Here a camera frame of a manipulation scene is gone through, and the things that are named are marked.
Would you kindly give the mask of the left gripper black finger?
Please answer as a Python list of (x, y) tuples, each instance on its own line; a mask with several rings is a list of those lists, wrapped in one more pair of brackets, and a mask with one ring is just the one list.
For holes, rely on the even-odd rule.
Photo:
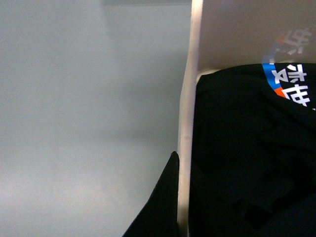
[(173, 151), (148, 201), (125, 237), (177, 237), (179, 156)]

